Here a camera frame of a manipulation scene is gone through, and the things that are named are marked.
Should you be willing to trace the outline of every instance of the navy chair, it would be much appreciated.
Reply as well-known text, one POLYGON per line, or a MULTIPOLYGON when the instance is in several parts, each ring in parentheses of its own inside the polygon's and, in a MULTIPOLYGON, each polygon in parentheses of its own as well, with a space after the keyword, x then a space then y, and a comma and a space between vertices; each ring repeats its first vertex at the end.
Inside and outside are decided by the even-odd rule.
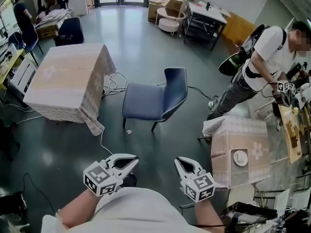
POLYGON ((56 46, 84 43, 80 19, 78 17, 66 19, 58 30, 58 36, 54 38, 54 42, 56 46))
POLYGON ((127 118, 154 122, 169 119, 186 100, 188 85, 186 69, 170 67, 164 70, 166 86, 130 83, 123 101, 123 127, 127 118))
POLYGON ((10 35, 8 38, 8 46, 11 44, 14 44, 17 50, 24 48, 24 42, 20 32, 14 32, 12 35, 10 35))
POLYGON ((26 44, 25 52, 30 53, 30 55, 33 57, 35 63, 38 65, 38 62, 35 59, 35 56, 33 54, 33 50, 34 50, 35 46, 38 45, 42 54, 43 54, 43 51, 42 51, 42 49, 38 43, 39 37, 37 35, 37 32, 35 31, 35 27, 33 24, 28 26, 23 31, 22 40, 26 44))

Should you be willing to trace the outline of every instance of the person in dark clothing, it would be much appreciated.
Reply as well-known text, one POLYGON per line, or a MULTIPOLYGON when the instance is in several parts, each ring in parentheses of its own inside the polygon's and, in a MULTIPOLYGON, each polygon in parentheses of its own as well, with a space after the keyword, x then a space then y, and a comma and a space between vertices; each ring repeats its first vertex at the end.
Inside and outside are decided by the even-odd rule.
POLYGON ((20 30, 24 31, 31 25, 31 14, 28 12, 23 0, 15 0, 14 15, 20 30))

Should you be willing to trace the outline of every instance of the man in white t-shirt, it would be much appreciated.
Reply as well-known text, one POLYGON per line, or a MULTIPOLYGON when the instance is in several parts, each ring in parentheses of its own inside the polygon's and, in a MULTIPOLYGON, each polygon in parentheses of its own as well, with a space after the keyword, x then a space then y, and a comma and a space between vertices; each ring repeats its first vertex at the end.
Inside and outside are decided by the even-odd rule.
POLYGON ((44 216, 41 233, 224 233, 209 200, 195 204, 197 223, 189 225, 161 194, 126 187, 111 195, 95 196, 89 189, 57 213, 44 216))
POLYGON ((211 109, 208 120, 221 117, 238 103, 251 99, 267 83, 271 83, 275 93, 276 82, 287 80, 286 74, 295 63, 296 54, 304 55, 311 49, 311 30, 302 21, 293 23, 288 32, 273 26, 263 31, 254 49, 221 98, 208 103, 211 109))

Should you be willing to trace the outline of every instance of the concrete floor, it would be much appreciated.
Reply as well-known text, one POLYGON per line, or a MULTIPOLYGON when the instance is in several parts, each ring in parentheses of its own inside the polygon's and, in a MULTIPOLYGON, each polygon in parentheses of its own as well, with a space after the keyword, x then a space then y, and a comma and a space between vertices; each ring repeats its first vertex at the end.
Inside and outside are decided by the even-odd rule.
MULTIPOLYGON (((147 9, 135 7, 98 8, 81 18, 85 43, 105 43, 119 72, 129 82, 159 83, 165 80, 166 67, 185 67, 188 85, 200 88, 205 94, 220 96, 230 82, 230 77, 218 71, 219 64, 229 55, 222 41, 213 52, 198 43, 186 41, 162 32, 147 22, 147 9)), ((53 41, 41 41, 43 51, 54 46, 53 41)), ((43 58, 35 50, 39 60, 43 58)), ((118 85, 124 79, 116 78, 118 85)), ((198 142, 202 135, 203 121, 209 108, 208 99, 190 89, 185 103, 164 123, 151 133, 151 122, 128 120, 122 129, 121 108, 124 93, 107 96, 102 100, 98 120, 105 126, 103 145, 113 153, 131 153, 140 157, 135 169, 138 186, 160 192, 178 208, 190 201, 179 190, 179 178, 174 168, 174 158, 185 156, 199 161, 211 171, 210 145, 198 142)), ((1 118, 8 124, 38 114, 24 113, 15 108, 0 108, 1 118)), ((83 170, 105 159, 109 154, 100 146, 100 136, 94 137, 85 124, 56 122, 38 118, 21 123, 15 133, 21 143, 14 153, 13 162, 0 156, 0 193, 21 190, 22 176, 29 172, 34 183, 48 196, 55 209, 60 209, 85 186, 83 170)), ((29 232, 38 232, 42 217, 52 214, 47 201, 35 191, 28 178, 24 194, 28 205, 29 232)), ((226 192, 218 192, 211 199, 220 212, 226 192)), ((185 218, 194 223, 194 211, 185 211, 185 218)))

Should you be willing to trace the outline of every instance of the wooden board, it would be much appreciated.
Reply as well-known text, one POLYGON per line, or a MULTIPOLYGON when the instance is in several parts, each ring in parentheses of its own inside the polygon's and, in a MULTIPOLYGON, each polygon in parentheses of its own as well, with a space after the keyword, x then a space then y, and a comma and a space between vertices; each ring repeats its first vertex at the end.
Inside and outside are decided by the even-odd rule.
POLYGON ((285 107, 285 106, 278 106, 281 112, 282 116, 282 121, 284 125, 284 130, 285 130, 285 139, 286 139, 286 144, 287 144, 287 153, 288 157, 290 159, 290 163, 294 163, 296 160, 301 158, 302 156, 302 150, 301 150, 301 144, 300 144, 300 139, 298 139, 297 142, 297 147, 293 148, 291 144, 291 139, 290 135, 288 133, 286 123, 288 123, 290 120, 292 121, 293 126, 297 126, 299 128, 299 125, 297 123, 297 118, 296 116, 292 113, 292 107, 285 107))

